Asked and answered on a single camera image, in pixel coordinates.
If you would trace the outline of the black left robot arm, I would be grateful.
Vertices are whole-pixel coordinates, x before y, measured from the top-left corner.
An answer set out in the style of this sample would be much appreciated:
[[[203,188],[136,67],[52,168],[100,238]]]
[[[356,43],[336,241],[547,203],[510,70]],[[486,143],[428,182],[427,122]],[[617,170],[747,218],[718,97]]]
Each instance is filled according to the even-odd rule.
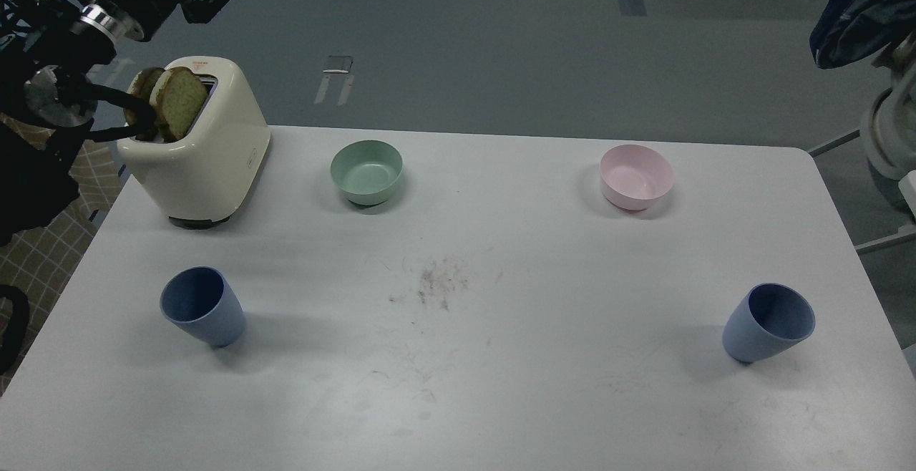
[[[2,243],[79,197],[84,142],[150,131],[148,99],[89,80],[122,39],[148,42],[176,9],[206,24],[230,0],[2,0]]]

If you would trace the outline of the white robot base right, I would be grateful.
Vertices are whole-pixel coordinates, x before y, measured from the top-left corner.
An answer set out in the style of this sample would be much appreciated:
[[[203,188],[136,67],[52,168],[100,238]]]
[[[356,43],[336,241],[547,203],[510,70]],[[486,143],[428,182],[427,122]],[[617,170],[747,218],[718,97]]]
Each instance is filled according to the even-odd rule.
[[[890,44],[871,61],[888,69],[891,87],[879,93],[860,123],[874,186],[893,209],[914,216],[900,184],[915,165],[914,35]]]

